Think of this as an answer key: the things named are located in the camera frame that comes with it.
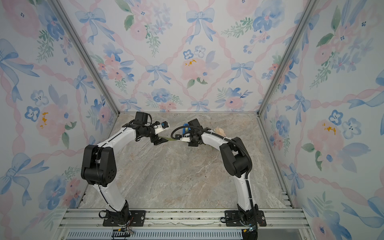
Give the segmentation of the blue tape dispenser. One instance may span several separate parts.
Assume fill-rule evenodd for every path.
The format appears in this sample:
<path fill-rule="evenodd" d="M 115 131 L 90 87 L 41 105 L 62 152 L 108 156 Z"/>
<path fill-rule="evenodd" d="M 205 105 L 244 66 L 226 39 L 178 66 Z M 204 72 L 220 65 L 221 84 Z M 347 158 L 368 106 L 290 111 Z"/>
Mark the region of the blue tape dispenser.
<path fill-rule="evenodd" d="M 184 127 L 184 128 L 183 128 L 183 131 L 184 131 L 184 132 L 187 132 L 187 131 L 190 131 L 190 130 L 191 130 L 191 128 L 189 127 L 189 124 L 184 124 L 183 127 Z"/>

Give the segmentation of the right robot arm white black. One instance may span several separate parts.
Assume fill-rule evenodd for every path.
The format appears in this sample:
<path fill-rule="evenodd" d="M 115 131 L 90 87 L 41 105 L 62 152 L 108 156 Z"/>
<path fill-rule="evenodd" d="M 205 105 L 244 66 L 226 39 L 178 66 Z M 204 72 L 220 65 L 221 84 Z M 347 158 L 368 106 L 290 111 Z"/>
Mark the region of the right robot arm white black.
<path fill-rule="evenodd" d="M 224 167 L 235 183 L 240 221 L 245 226 L 255 226 L 258 207 L 254 204 L 249 180 L 253 163 L 242 140 L 238 137 L 231 139 L 203 128 L 197 119 L 174 129 L 171 138 L 186 142 L 190 147 L 208 145 L 220 152 Z"/>

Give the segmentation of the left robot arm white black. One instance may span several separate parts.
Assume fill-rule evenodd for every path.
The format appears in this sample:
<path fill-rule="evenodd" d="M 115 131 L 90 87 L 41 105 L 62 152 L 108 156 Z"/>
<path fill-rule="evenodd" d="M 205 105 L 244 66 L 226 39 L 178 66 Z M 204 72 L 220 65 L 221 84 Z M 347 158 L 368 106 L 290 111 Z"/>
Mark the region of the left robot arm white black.
<path fill-rule="evenodd" d="M 93 186 L 104 199 L 107 209 L 99 217 L 118 226 L 126 226 L 132 219 L 128 201 L 122 196 L 115 180 L 118 173 L 116 155 L 129 143 L 149 138 L 155 146 L 168 140 L 159 133 L 169 127 L 168 122 L 153 122 L 148 113 L 137 112 L 135 118 L 107 140 L 88 145 L 84 149 L 81 177 Z"/>

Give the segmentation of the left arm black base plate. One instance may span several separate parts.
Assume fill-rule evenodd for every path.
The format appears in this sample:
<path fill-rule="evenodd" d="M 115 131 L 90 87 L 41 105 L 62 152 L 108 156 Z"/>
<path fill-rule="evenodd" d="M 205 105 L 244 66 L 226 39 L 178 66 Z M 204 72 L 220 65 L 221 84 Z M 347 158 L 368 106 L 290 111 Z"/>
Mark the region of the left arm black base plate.
<path fill-rule="evenodd" d="M 100 211 L 99 217 L 103 219 L 103 227 L 143 227 L 146 211 L 128 211 L 127 213 L 116 213 L 111 211 Z"/>

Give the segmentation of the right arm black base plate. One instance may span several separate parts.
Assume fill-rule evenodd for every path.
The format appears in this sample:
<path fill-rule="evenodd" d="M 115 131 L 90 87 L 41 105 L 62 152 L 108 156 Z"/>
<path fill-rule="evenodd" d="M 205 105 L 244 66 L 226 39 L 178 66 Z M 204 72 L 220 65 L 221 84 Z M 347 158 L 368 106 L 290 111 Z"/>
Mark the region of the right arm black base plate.
<path fill-rule="evenodd" d="M 227 227 L 266 227 L 266 217 L 264 212 L 256 210 L 254 214 L 252 210 L 244 211 L 225 211 L 225 216 L 220 218 L 221 223 L 226 224 Z"/>

